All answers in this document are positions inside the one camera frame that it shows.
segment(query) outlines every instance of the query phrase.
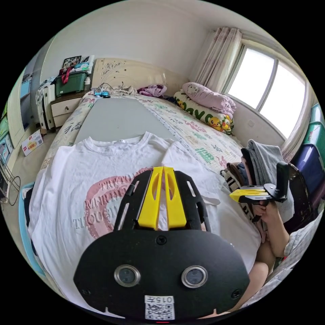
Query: nightstand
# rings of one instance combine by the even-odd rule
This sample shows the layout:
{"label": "nightstand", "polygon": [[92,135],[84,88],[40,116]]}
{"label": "nightstand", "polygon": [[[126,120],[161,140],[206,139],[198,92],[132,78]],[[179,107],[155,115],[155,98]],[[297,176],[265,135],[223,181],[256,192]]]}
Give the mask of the nightstand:
{"label": "nightstand", "polygon": [[62,95],[51,102],[53,120],[56,128],[65,123],[73,111],[78,107],[80,99],[86,93],[86,91],[80,91]]}

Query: window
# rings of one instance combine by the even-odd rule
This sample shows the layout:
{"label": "window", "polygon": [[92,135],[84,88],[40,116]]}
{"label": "window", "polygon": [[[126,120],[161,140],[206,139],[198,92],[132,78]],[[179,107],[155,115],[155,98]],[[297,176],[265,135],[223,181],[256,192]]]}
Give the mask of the window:
{"label": "window", "polygon": [[303,106],[305,82],[278,59],[244,46],[225,93],[257,111],[288,138]]}

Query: window frame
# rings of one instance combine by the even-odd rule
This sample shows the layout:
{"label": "window frame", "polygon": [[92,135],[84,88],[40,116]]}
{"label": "window frame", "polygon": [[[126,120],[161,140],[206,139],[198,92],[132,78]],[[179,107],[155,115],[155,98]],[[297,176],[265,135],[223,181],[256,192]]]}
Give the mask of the window frame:
{"label": "window frame", "polygon": [[[241,66],[241,63],[244,59],[244,56],[245,56],[245,53],[247,51],[247,49],[252,49],[254,51],[257,51],[257,52],[260,52],[264,55],[267,55],[269,57],[271,57],[272,59],[274,59],[274,64],[273,64],[273,69],[272,69],[272,72],[271,72],[271,76],[270,76],[270,79],[268,81],[268,84],[266,86],[266,89],[260,99],[260,102],[258,103],[257,107],[256,108],[253,108],[251,107],[249,104],[243,102],[242,100],[240,100],[239,98],[236,98],[235,96],[232,96],[230,94],[228,94],[228,91],[230,90],[236,76],[237,76],[237,73],[239,71],[239,68]],[[287,138],[282,134],[282,132],[274,125],[272,124],[267,118],[265,118],[261,113],[261,109],[263,108],[263,105],[264,103],[266,102],[266,99],[271,91],[271,88],[273,86],[273,82],[275,80],[275,76],[276,76],[276,73],[277,73],[277,70],[278,70],[278,66],[279,65],[282,65],[285,69],[287,69],[290,73],[294,74],[297,78],[299,78],[301,80],[301,82],[304,83],[305,85],[305,94],[304,94],[304,101],[303,101],[303,105],[306,101],[306,94],[307,94],[307,82],[306,82],[306,79],[301,76],[300,73],[298,73],[296,70],[294,70],[292,67],[290,67],[288,64],[286,64],[285,62],[279,60],[275,55],[272,55],[270,53],[267,53],[265,51],[262,51],[261,49],[258,49],[257,47],[254,47],[254,46],[248,46],[248,45],[245,45],[245,44],[242,44],[241,45],[241,48],[238,52],[238,55],[237,55],[237,59],[233,65],[233,68],[231,69],[231,72],[230,72],[230,75],[228,77],[228,80],[222,90],[222,93],[229,96],[230,98],[232,98],[233,100],[237,101],[238,103],[240,103],[242,106],[244,106],[245,108],[249,109],[250,111],[254,112],[256,115],[258,115],[260,118],[262,118],[264,120],[264,122],[266,122],[270,127],[272,127],[277,133],[278,135],[283,139],[283,141],[286,141]]]}

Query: camera lens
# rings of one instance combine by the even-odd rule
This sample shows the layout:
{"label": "camera lens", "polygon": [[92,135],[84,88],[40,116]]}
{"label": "camera lens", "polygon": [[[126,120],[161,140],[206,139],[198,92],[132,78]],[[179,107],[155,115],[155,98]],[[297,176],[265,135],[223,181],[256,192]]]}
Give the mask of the camera lens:
{"label": "camera lens", "polygon": [[203,286],[208,279],[208,273],[202,266],[194,265],[186,268],[182,273],[182,283],[187,288],[199,288]]}
{"label": "camera lens", "polygon": [[123,287],[133,287],[140,281],[140,272],[131,265],[121,265],[116,268],[114,278]]}

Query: ceiling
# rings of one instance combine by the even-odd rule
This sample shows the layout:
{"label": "ceiling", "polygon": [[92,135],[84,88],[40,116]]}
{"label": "ceiling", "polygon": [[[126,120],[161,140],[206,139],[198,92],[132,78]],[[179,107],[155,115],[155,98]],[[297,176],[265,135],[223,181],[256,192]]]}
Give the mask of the ceiling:
{"label": "ceiling", "polygon": [[194,19],[207,29],[217,27],[236,27],[242,31],[251,32],[265,37],[273,42],[277,41],[261,27],[247,18],[216,4],[200,0],[129,0],[154,3],[160,6],[167,6],[180,11],[190,19]]}

